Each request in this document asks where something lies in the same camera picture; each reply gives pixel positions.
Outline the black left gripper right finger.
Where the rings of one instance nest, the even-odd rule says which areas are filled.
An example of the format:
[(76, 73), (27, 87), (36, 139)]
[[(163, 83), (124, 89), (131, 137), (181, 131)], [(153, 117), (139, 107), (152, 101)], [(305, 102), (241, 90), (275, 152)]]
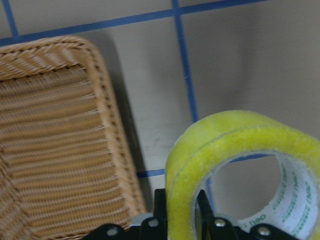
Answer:
[(194, 225), (198, 240), (215, 240), (215, 217), (206, 192), (200, 190), (195, 202)]

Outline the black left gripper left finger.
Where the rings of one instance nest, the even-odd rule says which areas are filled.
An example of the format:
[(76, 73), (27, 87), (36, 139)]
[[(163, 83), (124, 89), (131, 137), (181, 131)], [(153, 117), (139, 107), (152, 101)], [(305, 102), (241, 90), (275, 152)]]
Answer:
[(164, 188), (154, 191), (153, 202), (153, 218), (157, 225), (153, 227), (155, 230), (155, 238), (157, 240), (168, 239), (168, 217), (167, 217), (167, 200), (166, 190)]

